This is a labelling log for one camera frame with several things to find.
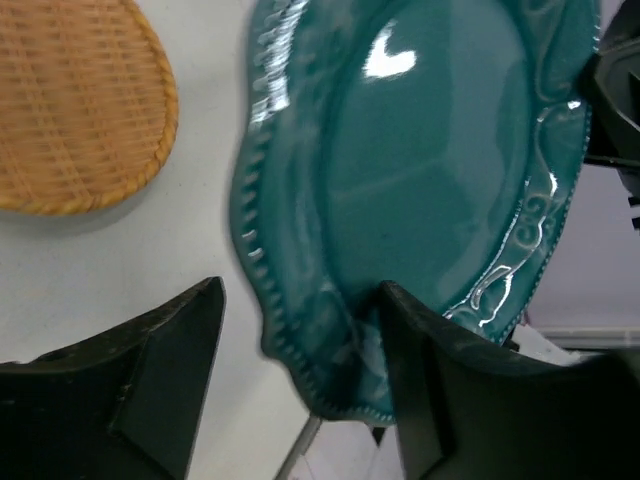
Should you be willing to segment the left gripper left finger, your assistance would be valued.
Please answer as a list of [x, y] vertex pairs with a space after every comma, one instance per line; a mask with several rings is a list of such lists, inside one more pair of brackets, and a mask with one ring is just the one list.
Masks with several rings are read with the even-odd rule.
[[5, 479], [184, 479], [225, 308], [209, 277], [28, 363], [1, 366]]

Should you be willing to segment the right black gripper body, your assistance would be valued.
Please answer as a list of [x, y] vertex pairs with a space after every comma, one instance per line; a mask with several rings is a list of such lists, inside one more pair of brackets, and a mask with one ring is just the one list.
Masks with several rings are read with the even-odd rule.
[[618, 172], [629, 206], [639, 208], [639, 3], [624, 1], [582, 73], [592, 109], [584, 162]]

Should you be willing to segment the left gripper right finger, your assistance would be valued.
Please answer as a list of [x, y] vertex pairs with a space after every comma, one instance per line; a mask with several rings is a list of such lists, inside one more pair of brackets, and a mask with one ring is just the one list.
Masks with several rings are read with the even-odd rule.
[[387, 281], [377, 309], [406, 478], [638, 477], [637, 350], [543, 362]]

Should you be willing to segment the teal scalloped round plate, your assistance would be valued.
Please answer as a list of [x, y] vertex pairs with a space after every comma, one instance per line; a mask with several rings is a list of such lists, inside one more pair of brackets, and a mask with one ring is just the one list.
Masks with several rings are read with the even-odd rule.
[[591, 130], [596, 1], [259, 1], [231, 242], [309, 412], [387, 426], [385, 280], [501, 343], [559, 242]]

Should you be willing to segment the orange woven round plate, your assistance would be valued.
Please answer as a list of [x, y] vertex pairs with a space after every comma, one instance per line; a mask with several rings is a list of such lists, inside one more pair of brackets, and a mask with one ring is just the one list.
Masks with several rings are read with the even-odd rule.
[[1, 206], [73, 215], [113, 206], [159, 173], [178, 89], [133, 1], [1, 5]]

